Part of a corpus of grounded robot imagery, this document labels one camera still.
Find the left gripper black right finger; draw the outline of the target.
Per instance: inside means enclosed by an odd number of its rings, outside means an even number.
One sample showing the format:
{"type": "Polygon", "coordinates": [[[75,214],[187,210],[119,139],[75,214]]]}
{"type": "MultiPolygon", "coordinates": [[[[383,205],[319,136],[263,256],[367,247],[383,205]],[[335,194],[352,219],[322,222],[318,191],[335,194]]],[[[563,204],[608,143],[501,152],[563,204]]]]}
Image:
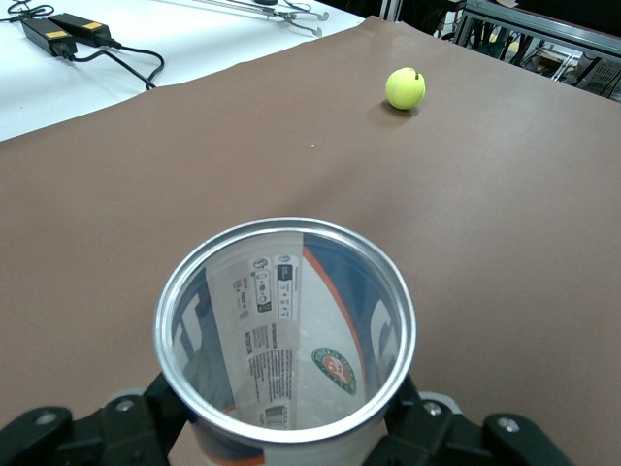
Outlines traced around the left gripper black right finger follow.
{"type": "Polygon", "coordinates": [[[422,394],[410,379],[384,420],[377,466],[575,466],[529,418],[499,413],[476,424],[451,398],[422,394]]]}

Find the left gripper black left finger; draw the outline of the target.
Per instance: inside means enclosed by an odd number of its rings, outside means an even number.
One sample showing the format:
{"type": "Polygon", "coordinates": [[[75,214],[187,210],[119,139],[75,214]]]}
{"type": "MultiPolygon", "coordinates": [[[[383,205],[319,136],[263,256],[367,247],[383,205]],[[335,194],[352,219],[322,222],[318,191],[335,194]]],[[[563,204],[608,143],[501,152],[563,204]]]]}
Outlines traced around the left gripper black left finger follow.
{"type": "Polygon", "coordinates": [[[21,414],[0,428],[0,466],[171,466],[187,422],[159,375],[144,393],[119,395],[80,419],[59,406],[21,414]]]}

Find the silver tennis ball can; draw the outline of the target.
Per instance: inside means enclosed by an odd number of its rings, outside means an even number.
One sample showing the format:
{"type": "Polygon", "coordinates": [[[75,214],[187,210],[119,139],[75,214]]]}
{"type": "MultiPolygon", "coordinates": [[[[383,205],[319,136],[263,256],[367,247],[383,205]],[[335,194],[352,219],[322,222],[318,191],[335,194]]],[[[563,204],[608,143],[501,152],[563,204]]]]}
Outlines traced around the silver tennis ball can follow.
{"type": "Polygon", "coordinates": [[[205,466],[363,466],[387,432],[415,337],[389,256],[305,218],[206,241],[166,282],[154,323],[205,466]]]}

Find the yellow tennis ball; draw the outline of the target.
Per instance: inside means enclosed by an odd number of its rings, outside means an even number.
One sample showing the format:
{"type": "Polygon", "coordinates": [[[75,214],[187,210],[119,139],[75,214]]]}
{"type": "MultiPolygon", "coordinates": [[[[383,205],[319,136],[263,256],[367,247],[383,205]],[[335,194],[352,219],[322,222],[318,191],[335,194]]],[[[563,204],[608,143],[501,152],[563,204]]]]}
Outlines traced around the yellow tennis ball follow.
{"type": "Polygon", "coordinates": [[[425,98],[425,79],[414,68],[401,68],[388,77],[384,90],[386,99],[393,108],[409,111],[425,98]]]}

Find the brown table mat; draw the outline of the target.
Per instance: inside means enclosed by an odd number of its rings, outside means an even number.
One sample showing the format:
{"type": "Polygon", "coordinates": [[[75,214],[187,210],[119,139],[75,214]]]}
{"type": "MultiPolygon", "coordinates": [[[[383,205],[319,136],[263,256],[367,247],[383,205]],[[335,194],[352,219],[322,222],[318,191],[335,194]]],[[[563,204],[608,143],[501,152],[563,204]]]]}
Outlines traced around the brown table mat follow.
{"type": "Polygon", "coordinates": [[[378,19],[0,144],[0,427],[148,385],[173,270],[282,216],[394,260],[420,389],[621,466],[621,104],[378,19]]]}

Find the black power adapter orange label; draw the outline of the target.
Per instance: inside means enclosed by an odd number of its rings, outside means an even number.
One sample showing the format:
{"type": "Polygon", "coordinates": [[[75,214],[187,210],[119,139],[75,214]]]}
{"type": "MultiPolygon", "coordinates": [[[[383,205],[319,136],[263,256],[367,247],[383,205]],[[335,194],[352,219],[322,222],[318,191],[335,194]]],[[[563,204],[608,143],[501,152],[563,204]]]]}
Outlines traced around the black power adapter orange label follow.
{"type": "Polygon", "coordinates": [[[53,15],[49,20],[82,44],[115,49],[121,47],[121,43],[113,38],[110,27],[105,23],[67,13],[53,15]]]}
{"type": "Polygon", "coordinates": [[[78,51],[74,37],[47,18],[27,18],[21,25],[26,38],[51,56],[70,59],[78,51]]]}

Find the metal grabber tongs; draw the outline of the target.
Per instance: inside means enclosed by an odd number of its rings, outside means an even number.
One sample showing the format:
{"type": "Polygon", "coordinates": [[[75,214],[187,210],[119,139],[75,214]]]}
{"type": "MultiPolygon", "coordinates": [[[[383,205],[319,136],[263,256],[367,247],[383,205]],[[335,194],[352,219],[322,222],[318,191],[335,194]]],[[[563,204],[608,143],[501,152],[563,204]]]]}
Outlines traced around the metal grabber tongs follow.
{"type": "Polygon", "coordinates": [[[255,14],[266,19],[277,18],[293,28],[310,33],[315,38],[323,36],[320,26],[307,26],[301,19],[313,18],[318,22],[326,22],[330,18],[327,11],[317,12],[305,3],[291,3],[285,1],[285,8],[279,6],[278,0],[193,0],[198,3],[212,5],[221,9],[235,10],[243,13],[255,14]]]}

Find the aluminium frame rack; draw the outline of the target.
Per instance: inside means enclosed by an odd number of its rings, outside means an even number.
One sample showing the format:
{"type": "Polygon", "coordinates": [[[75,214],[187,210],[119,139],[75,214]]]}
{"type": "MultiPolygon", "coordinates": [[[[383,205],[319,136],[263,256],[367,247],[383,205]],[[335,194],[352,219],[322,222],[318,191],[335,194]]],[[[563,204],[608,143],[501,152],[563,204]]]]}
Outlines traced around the aluminium frame rack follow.
{"type": "Polygon", "coordinates": [[[380,17],[621,103],[621,0],[377,0],[380,17]]]}

